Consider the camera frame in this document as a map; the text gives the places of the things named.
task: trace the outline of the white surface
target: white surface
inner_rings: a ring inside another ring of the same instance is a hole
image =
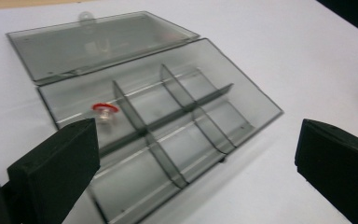
[[[296,172],[303,118],[358,136],[358,29],[311,0],[95,1],[0,10],[0,183],[52,135],[5,33],[147,10],[210,38],[285,114],[145,223],[349,223]],[[98,223],[82,197],[65,223]]]

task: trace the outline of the red object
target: red object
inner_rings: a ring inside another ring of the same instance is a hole
[[[99,107],[108,107],[113,110],[113,112],[117,113],[118,108],[114,105],[106,104],[106,103],[98,103],[92,106],[92,110],[97,110]]]

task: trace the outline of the transparent storage box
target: transparent storage box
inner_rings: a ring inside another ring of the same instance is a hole
[[[80,18],[8,37],[58,129],[96,118],[107,223],[138,222],[282,114],[206,38],[148,12]]]

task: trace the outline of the small clear object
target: small clear object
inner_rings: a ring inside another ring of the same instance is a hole
[[[103,123],[115,123],[115,113],[118,112],[118,108],[108,103],[98,103],[92,106],[92,110],[97,114],[97,119]]]

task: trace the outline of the plastic box lid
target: plastic box lid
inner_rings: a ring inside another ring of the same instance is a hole
[[[164,49],[199,35],[148,12],[93,19],[7,34],[34,84],[81,76]]]

